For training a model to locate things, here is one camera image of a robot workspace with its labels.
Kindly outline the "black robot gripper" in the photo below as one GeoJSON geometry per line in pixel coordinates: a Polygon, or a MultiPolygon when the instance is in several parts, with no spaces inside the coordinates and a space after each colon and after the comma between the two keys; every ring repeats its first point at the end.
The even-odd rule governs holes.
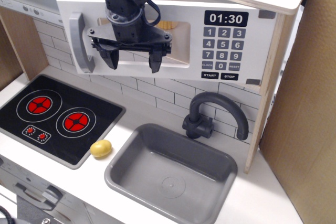
{"type": "Polygon", "coordinates": [[[108,67],[116,70],[119,51],[130,50],[147,52],[152,73],[159,72],[162,57],[172,52],[172,35],[149,25],[143,10],[131,17],[106,10],[106,17],[107,24],[88,28],[87,35],[108,67]]]}

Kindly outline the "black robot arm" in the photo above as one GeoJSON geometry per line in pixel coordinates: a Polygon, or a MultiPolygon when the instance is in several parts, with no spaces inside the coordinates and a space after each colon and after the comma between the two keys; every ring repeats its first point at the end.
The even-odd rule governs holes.
{"type": "Polygon", "coordinates": [[[92,47],[111,68],[116,69],[119,52],[149,54],[152,73],[159,71],[162,58],[171,53],[172,35],[157,27],[160,9],[152,0],[105,0],[109,25],[87,31],[92,47]]]}

